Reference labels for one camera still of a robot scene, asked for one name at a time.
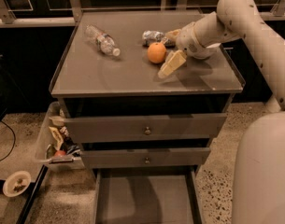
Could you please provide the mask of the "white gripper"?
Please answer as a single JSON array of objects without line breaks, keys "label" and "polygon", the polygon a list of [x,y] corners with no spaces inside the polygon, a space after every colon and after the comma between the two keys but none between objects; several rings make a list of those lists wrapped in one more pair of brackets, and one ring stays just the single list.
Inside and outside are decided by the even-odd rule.
[{"label": "white gripper", "polygon": [[169,52],[158,72],[159,78],[169,77],[180,68],[186,62],[187,55],[196,59],[206,59],[211,55],[210,50],[198,42],[194,26],[195,22],[193,21],[181,29],[169,31],[165,34],[167,39],[176,42],[176,46],[180,50]]}]

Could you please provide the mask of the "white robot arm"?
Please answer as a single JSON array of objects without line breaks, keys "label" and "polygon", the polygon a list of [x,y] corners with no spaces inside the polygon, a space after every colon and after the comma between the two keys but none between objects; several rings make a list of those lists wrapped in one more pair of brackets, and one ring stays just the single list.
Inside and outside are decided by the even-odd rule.
[{"label": "white robot arm", "polygon": [[285,224],[285,39],[262,18],[254,0],[219,0],[216,10],[170,31],[176,51],[158,76],[169,77],[189,57],[241,39],[256,64],[254,85],[270,92],[270,113],[244,132],[235,156],[232,224]]}]

